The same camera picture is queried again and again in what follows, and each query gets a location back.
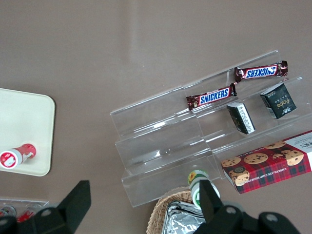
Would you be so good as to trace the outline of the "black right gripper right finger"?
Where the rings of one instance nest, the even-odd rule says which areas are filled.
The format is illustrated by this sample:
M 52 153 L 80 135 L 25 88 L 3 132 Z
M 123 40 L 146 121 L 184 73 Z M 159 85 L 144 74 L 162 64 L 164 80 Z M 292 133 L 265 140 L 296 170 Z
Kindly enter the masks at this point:
M 200 225 L 200 234 L 245 234 L 243 212 L 234 205 L 224 205 L 210 181 L 200 181 L 200 206 L 205 222 Z

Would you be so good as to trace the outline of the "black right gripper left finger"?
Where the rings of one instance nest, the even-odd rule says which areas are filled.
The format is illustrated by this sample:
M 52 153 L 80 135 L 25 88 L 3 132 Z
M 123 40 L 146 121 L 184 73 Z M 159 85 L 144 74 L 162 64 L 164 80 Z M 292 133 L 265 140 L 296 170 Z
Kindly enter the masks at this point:
M 90 206 L 90 182 L 82 180 L 57 207 L 42 209 L 32 218 L 33 233 L 73 234 Z

